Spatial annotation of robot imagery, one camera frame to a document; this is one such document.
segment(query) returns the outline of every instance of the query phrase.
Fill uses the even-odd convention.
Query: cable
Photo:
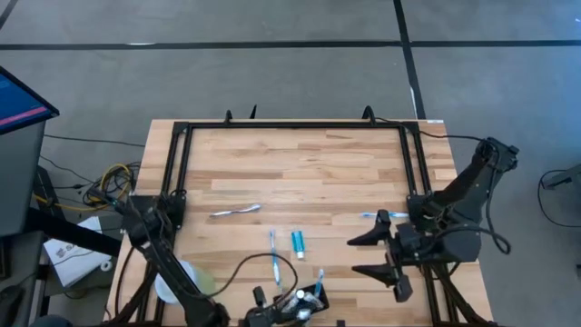
[[[62,260],[62,261],[60,261],[58,263],[53,263],[53,267],[55,267],[55,266],[57,266],[57,265],[59,265],[61,263],[66,263],[67,261],[69,261],[69,260],[71,260],[73,258],[80,257],[80,256],[85,256],[85,255],[89,255],[89,254],[91,254],[93,252],[94,251],[89,251],[88,253],[81,253],[81,254],[71,255],[70,257],[68,257],[68,258],[66,258],[66,259],[64,259],[64,260]]]
[[[78,200],[75,200],[75,199],[71,199],[71,198],[67,198],[67,197],[64,197],[62,195],[57,195],[56,198],[59,199],[59,200],[66,200],[66,201],[70,201],[70,202],[73,202],[73,203],[84,204],[81,201],[78,201]],[[118,213],[115,210],[108,210],[108,209],[103,209],[103,211],[110,212],[110,213]]]
[[[379,119],[380,121],[383,121],[383,122],[386,122],[386,123],[397,124],[399,126],[402,126],[402,127],[406,128],[406,130],[408,130],[410,133],[412,133],[412,134],[414,133],[411,130],[409,130],[408,127],[406,125],[404,125],[403,123],[401,123],[401,122],[398,122],[398,121],[390,121],[388,119],[381,118],[381,117],[376,117],[376,119]],[[434,134],[430,134],[430,133],[424,132],[424,131],[419,130],[419,129],[418,129],[418,132],[420,134],[424,134],[426,136],[434,137],[434,138],[438,138],[438,139],[455,138],[455,139],[472,140],[472,141],[478,141],[478,142],[486,142],[497,153],[497,159],[495,161],[495,165],[494,165],[494,168],[492,170],[492,174],[490,175],[490,183],[488,185],[485,217],[487,219],[488,228],[490,230],[490,234],[489,235],[492,236],[492,240],[494,241],[495,246],[498,248],[498,250],[501,253],[503,253],[503,254],[509,254],[510,253],[510,249],[511,249],[510,243],[507,241],[507,239],[504,239],[504,241],[502,241],[502,243],[504,243],[507,247],[506,248],[503,248],[502,247],[500,238],[498,237],[499,234],[495,232],[494,224],[492,223],[492,217],[490,216],[490,206],[491,206],[491,203],[492,203],[492,193],[494,192],[494,187],[492,187],[492,185],[494,184],[494,180],[495,180],[495,177],[497,175],[497,169],[496,169],[496,167],[498,166],[498,163],[500,163],[500,151],[497,149],[497,147],[494,144],[492,144],[488,140],[482,139],[482,138],[479,138],[479,137],[476,137],[476,136],[470,136],[470,135],[451,135],[451,134],[434,135]]]
[[[510,253],[511,251],[511,245],[510,242],[502,235],[500,235],[499,233],[495,233],[492,232],[486,228],[482,228],[479,226],[459,226],[459,227],[452,227],[452,228],[448,228],[440,233],[437,233],[436,236],[434,236],[433,242],[429,244],[429,246],[425,249],[422,249],[421,251],[418,251],[419,254],[426,254],[432,251],[432,249],[436,246],[437,240],[441,239],[442,237],[450,234],[450,233],[457,233],[457,232],[477,232],[477,233],[485,233],[487,235],[490,235],[491,237],[497,237],[507,248],[507,251]]]
[[[543,179],[545,179],[545,177],[550,173],[562,173],[564,171],[565,171],[564,169],[550,170],[546,173],[543,173],[541,178],[538,179],[538,186],[537,186],[538,206],[539,206],[539,208],[541,208],[541,213],[543,213],[545,218],[547,218],[547,220],[550,221],[552,224],[555,224],[555,225],[561,226],[561,227],[566,227],[566,228],[581,228],[581,225],[568,225],[568,224],[564,224],[564,223],[558,223],[558,222],[552,220],[551,217],[549,217],[547,212],[545,211],[545,207],[543,206],[543,202],[541,201],[541,187],[543,186]]]
[[[22,280],[20,280],[20,282],[17,282],[15,285],[16,286],[20,286],[20,284],[22,284],[23,282],[25,282],[28,278],[36,275],[37,272],[31,272],[29,273],[25,278],[23,278]]]
[[[385,119],[385,118],[381,118],[381,117],[376,117],[376,119],[379,119],[380,121],[383,121],[383,122],[386,122],[386,123],[391,123],[391,124],[396,124],[396,125],[402,126],[406,130],[408,130],[410,133],[412,133],[412,134],[414,133],[405,124],[403,124],[402,122],[391,121],[389,119]],[[435,135],[435,134],[430,134],[428,132],[424,132],[422,130],[418,130],[418,132],[420,134],[424,134],[426,136],[434,137],[434,138],[439,138],[439,139],[441,139],[441,138],[457,138],[457,139],[472,140],[472,141],[479,141],[479,142],[486,141],[485,139],[481,139],[479,137],[470,136],[470,135],[452,135],[452,134]]]
[[[290,287],[290,289],[279,298],[279,300],[275,303],[273,303],[272,305],[276,305],[278,304],[278,302],[286,299],[291,292],[294,290],[294,288],[297,286],[297,283],[299,283],[299,275],[297,274],[297,271],[294,269],[294,267],[292,266],[291,262],[289,262],[285,257],[278,255],[277,253],[257,253],[257,254],[252,254],[247,256],[246,258],[244,258],[240,263],[238,263],[238,266],[236,266],[236,269],[234,269],[234,272],[232,273],[232,276],[228,279],[228,282],[226,282],[224,284],[224,286],[221,287],[220,290],[213,292],[211,294],[203,294],[203,295],[197,295],[197,294],[190,294],[191,297],[195,297],[195,298],[201,298],[201,299],[209,299],[211,297],[214,297],[224,291],[226,291],[226,289],[228,288],[228,286],[230,286],[230,284],[232,283],[232,281],[234,281],[234,278],[236,277],[236,275],[238,274],[238,271],[240,270],[240,268],[249,260],[254,259],[254,258],[258,258],[258,257],[262,257],[262,256],[275,256],[281,260],[283,260],[286,264],[289,265],[290,269],[292,270],[292,273],[294,274],[294,283],[292,284],[292,286]]]
[[[123,266],[121,267],[121,272],[119,273],[119,280],[117,281],[117,291],[115,291],[115,317],[119,315],[119,296],[121,294],[121,283],[123,282],[123,276],[125,275],[125,269],[127,269],[127,263],[133,254],[134,247],[129,249],[127,253],[127,257],[125,257],[125,261],[123,262]]]
[[[86,183],[86,184],[76,183],[75,185],[71,185],[71,186],[51,186],[51,188],[53,188],[55,190],[64,190],[64,189],[80,190],[80,189],[84,188],[85,186],[91,185],[91,183],[93,183],[93,182]]]
[[[50,138],[54,138],[54,139],[68,140],[68,141],[121,144],[121,145],[135,146],[135,147],[145,147],[145,145],[143,145],[143,144],[133,144],[133,143],[122,142],[122,141],[84,139],[84,138],[79,138],[79,137],[65,137],[65,136],[57,136],[57,135],[50,135],[50,134],[45,134],[44,137],[50,137]]]
[[[105,305],[105,313],[107,313],[107,321],[111,320],[111,313],[109,312],[109,309],[107,309],[107,304]]]
[[[91,181],[92,186],[90,187],[90,189],[97,189],[107,196],[112,196],[113,193],[119,191],[119,193],[115,197],[117,199],[120,199],[122,196],[128,193],[129,186],[132,186],[133,189],[135,184],[135,172],[133,171],[133,169],[139,169],[140,166],[141,165],[137,162],[129,163],[127,165],[122,163],[113,164],[109,168],[107,168],[107,170],[99,180],[95,182]],[[119,177],[120,173],[125,174],[125,176],[123,176],[125,180],[122,182],[122,184],[117,183],[117,178]],[[115,181],[113,189],[110,187],[112,179]],[[39,195],[35,194],[34,198],[38,202],[49,204],[49,201],[47,199]],[[87,208],[75,207],[61,203],[54,203],[52,205],[77,212],[95,212],[103,210],[107,206],[109,206],[108,203],[92,197],[91,195],[88,194],[88,192],[84,193],[82,204],[87,205],[88,207]]]
[[[71,168],[61,167],[60,165],[58,165],[58,164],[54,163],[54,161],[52,161],[52,160],[48,159],[48,158],[47,158],[47,157],[45,157],[45,156],[42,156],[41,154],[40,154],[40,157],[41,157],[41,158],[43,158],[43,159],[45,159],[45,160],[46,160],[47,162],[49,162],[51,165],[53,165],[54,167],[56,167],[56,168],[58,168],[58,169],[60,169],[60,170],[64,170],[64,171],[66,171],[66,172],[72,173],[73,175],[75,175],[75,176],[77,176],[77,177],[79,177],[79,178],[81,178],[81,179],[83,179],[83,180],[85,180],[85,181],[87,181],[87,182],[89,182],[89,183],[92,183],[92,182],[93,182],[92,180],[90,180],[90,179],[88,179],[88,178],[86,178],[86,177],[84,177],[84,176],[82,176],[82,175],[78,174],[76,171],[74,171],[74,170],[73,170],[73,169],[71,169]]]
[[[36,201],[41,202],[41,203],[48,203],[48,200],[46,200],[44,197],[38,196],[38,195],[34,195],[34,198],[36,199]],[[66,205],[66,204],[62,204],[62,203],[54,203],[54,206],[57,206],[59,208],[63,208],[63,209],[67,209],[67,210],[72,210],[72,211],[77,211],[77,212],[93,212],[93,211],[99,211],[104,209],[106,206],[103,207],[97,207],[97,208],[80,208],[80,207],[75,207],[75,206],[71,206],[71,205]]]

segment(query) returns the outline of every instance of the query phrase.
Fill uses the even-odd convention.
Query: computer screen
[[[58,115],[58,111],[6,70],[0,70],[0,134]]]

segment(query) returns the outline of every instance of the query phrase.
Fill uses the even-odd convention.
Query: blue toothbrush
[[[320,289],[323,285],[323,277],[325,276],[325,271],[323,269],[319,269],[319,279],[317,279],[317,283],[315,284],[315,297],[319,298]]]
[[[274,229],[271,229],[271,252],[272,254],[276,254],[276,249],[274,247]],[[279,271],[277,257],[274,255],[272,256],[272,270],[274,271],[274,281],[276,282],[277,286],[279,286],[279,291],[282,293],[281,272]]]

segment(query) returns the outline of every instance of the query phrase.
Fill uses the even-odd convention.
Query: wooden table
[[[173,122],[152,122],[138,194],[160,192]],[[433,134],[446,132],[443,123],[420,121],[419,126]],[[448,141],[422,136],[422,143],[432,188],[441,189],[456,177]],[[181,150],[173,176],[177,175],[180,153]],[[420,186],[418,171],[415,176]],[[396,303],[391,290],[382,283],[350,269],[356,264],[384,263],[384,246],[346,245],[348,239],[367,232],[373,225],[372,218],[359,217],[361,212],[381,208],[407,210],[406,181],[397,130],[196,130],[186,174],[187,211],[175,242],[175,254],[209,272],[220,287],[242,258],[270,250],[269,229],[273,227],[278,235],[279,254],[295,266],[300,287],[314,283],[319,268],[325,269],[323,284],[330,308],[314,315],[311,325],[329,326],[345,320],[348,326],[430,326],[425,284],[418,269],[405,268],[414,293],[407,302]],[[262,204],[261,210],[209,217],[211,212],[251,203]],[[303,232],[306,261],[297,260],[292,252],[294,229]],[[123,240],[119,263],[129,249],[129,240]],[[139,253],[129,261],[121,289],[122,305],[142,282],[145,265]],[[120,270],[119,264],[107,304],[109,312],[114,312]],[[292,275],[284,263],[281,275],[284,285],[291,286]],[[460,265],[452,280],[473,308],[491,319],[479,263]],[[268,299],[276,294],[269,257],[245,264],[228,290],[216,297],[228,309],[231,324],[237,324],[254,305],[252,288],[257,285],[262,286]],[[437,283],[436,287],[442,319],[447,319],[441,286]],[[150,295],[151,319],[155,291]],[[167,325],[184,325],[182,307],[167,305],[163,320]]]

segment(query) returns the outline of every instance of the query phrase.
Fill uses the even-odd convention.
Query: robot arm
[[[480,252],[478,232],[488,232],[478,227],[480,211],[502,175],[517,167],[517,153],[516,147],[496,139],[482,141],[470,165],[446,189],[408,198],[409,223],[398,224],[394,235],[389,230],[389,213],[379,210],[373,229],[347,244],[377,245],[383,241],[386,263],[352,269],[394,286],[396,301],[405,302],[412,290],[403,266],[474,262]]]
[[[133,248],[139,251],[163,277],[182,305],[188,327],[228,326],[230,316],[226,308],[212,298],[214,294],[206,295],[198,289],[180,265],[167,241],[167,236],[172,233],[172,224],[168,215],[175,214],[176,210],[180,211],[182,208],[179,196],[168,198],[163,194],[160,196],[134,195],[128,199],[127,203],[122,203],[106,197],[99,191],[92,191],[92,195],[104,199],[123,215],[123,228]],[[272,254],[260,253],[254,256],[263,255]],[[289,300],[284,296],[276,303],[266,305],[266,298],[260,286],[254,288],[253,295],[257,306],[248,310],[242,322],[244,327],[270,327],[274,323],[287,322],[302,326],[309,320],[310,313],[317,311],[311,303],[303,303],[301,306],[294,307],[293,310],[284,311],[278,304],[278,302],[286,303]],[[309,315],[304,316],[304,319],[301,318],[301,309],[309,311]],[[115,319],[113,322],[117,323],[113,324],[115,326],[123,325],[123,322]]]

